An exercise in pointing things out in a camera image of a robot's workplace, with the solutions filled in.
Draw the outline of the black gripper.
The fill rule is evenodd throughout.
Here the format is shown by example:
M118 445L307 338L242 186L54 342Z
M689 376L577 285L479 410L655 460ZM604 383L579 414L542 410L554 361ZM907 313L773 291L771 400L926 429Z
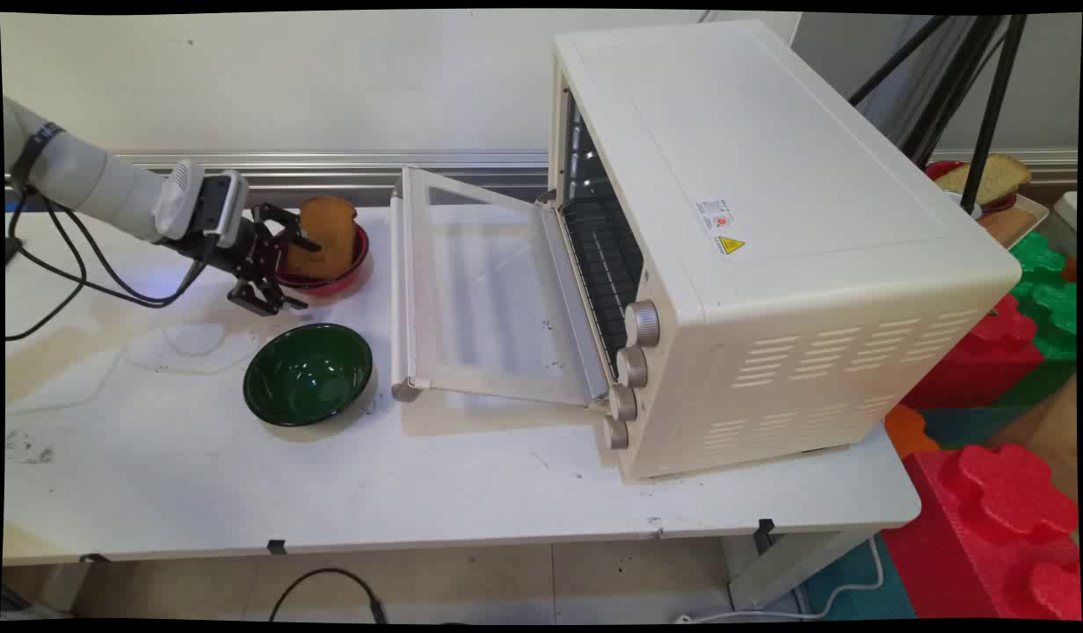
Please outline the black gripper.
M277 223L280 231L273 234L268 222ZM276 269L285 251L283 244L296 245L305 251L322 249L321 244L308 238L299 214L273 204L257 204L255 221L242 219L235 244L214 248L209 256L209 264L240 277L229 290L231 303L258 316L276 316L283 308L303 311L309 307L304 301L285 295L280 292L280 286L264 284L278 283Z

